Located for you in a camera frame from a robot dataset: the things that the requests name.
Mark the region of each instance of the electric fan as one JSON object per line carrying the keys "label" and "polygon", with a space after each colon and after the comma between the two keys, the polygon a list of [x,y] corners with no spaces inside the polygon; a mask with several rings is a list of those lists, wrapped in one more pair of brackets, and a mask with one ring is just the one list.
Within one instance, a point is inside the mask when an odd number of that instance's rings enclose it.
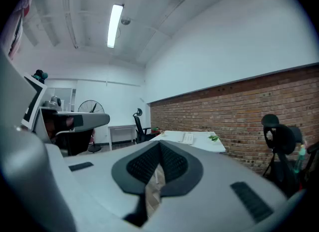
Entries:
{"label": "electric fan", "polygon": [[87,100],[80,105],[78,112],[104,113],[104,109],[97,101]]}
{"label": "electric fan", "polygon": [[[78,112],[104,113],[104,109],[99,102],[93,101],[93,100],[87,100],[80,105]],[[89,142],[88,151],[95,153],[100,151],[101,149],[102,149],[101,146],[95,145],[95,130],[93,129],[92,136]]]}

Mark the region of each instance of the bottle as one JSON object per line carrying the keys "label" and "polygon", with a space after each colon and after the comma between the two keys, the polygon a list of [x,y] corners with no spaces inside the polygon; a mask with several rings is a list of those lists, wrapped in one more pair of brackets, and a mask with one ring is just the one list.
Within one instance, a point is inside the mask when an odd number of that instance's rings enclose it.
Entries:
{"label": "bottle", "polygon": [[296,174],[299,173],[300,170],[302,169],[302,164],[303,164],[303,160],[305,159],[305,154],[306,154],[306,148],[302,144],[301,148],[299,150],[298,159],[297,159],[295,167],[294,167],[294,171]]}

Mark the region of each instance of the black office chair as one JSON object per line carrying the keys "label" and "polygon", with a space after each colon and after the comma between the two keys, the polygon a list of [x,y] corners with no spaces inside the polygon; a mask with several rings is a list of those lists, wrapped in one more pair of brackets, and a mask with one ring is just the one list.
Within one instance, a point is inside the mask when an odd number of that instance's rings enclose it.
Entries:
{"label": "black office chair", "polygon": [[138,108],[138,111],[133,114],[133,117],[135,119],[135,124],[136,124],[136,127],[137,127],[137,130],[136,130],[136,132],[137,132],[136,143],[149,141],[150,139],[153,139],[156,135],[159,134],[159,133],[147,134],[147,130],[151,129],[151,128],[150,127],[142,128],[141,122],[140,122],[140,118],[139,118],[142,114],[143,114],[143,112],[142,112],[142,110],[140,108]]}
{"label": "black office chair", "polygon": [[[263,176],[274,182],[288,197],[291,197],[300,187],[307,187],[306,176],[309,176],[309,169],[319,149],[319,144],[316,143],[307,148],[307,152],[311,154],[311,157],[306,169],[296,174],[294,172],[296,162],[289,161],[286,155],[295,150],[296,143],[304,143],[300,129],[279,124],[279,119],[273,114],[264,116],[262,125],[264,126],[266,143],[273,152],[273,157]],[[273,136],[272,140],[268,139],[267,133],[269,132]]]}

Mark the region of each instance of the red brick wall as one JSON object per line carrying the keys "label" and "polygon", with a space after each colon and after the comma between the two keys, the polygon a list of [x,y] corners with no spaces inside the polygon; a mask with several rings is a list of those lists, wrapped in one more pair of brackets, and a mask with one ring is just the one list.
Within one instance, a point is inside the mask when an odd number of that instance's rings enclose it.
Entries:
{"label": "red brick wall", "polygon": [[319,141],[319,66],[151,103],[151,124],[163,130],[214,131],[229,156],[262,173],[272,157],[261,125],[268,113],[300,127],[309,144]]}

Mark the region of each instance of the table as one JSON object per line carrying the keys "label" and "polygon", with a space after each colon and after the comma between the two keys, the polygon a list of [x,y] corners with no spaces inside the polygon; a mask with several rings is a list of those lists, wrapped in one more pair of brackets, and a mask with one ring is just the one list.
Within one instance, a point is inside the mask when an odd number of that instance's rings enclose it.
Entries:
{"label": "table", "polygon": [[194,142],[191,146],[195,148],[199,148],[202,150],[210,151],[210,152],[225,152],[226,149],[221,141],[218,139],[217,141],[212,141],[208,137],[210,135],[216,135],[214,132],[181,132],[181,131],[165,131],[164,135],[160,134],[151,139],[150,141],[172,141],[172,142],[180,142],[183,137],[183,133],[193,133],[194,134]]}
{"label": "table", "polygon": [[136,139],[136,133],[135,133],[135,127],[136,124],[116,124],[116,125],[108,125],[108,135],[109,135],[109,144],[110,144],[110,150],[112,150],[112,134],[111,130],[131,130],[131,142]]}

